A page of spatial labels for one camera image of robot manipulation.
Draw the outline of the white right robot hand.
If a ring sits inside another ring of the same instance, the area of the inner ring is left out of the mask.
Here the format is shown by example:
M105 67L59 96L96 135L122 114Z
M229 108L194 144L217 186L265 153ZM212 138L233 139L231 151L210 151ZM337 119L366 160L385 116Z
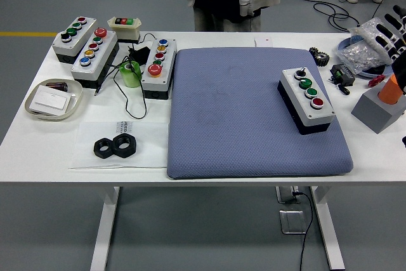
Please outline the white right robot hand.
M376 29L379 35L375 37L375 41L391 60L395 79L405 94L405 8L396 4L393 11L395 17L387 13L384 18L394 30L378 23Z

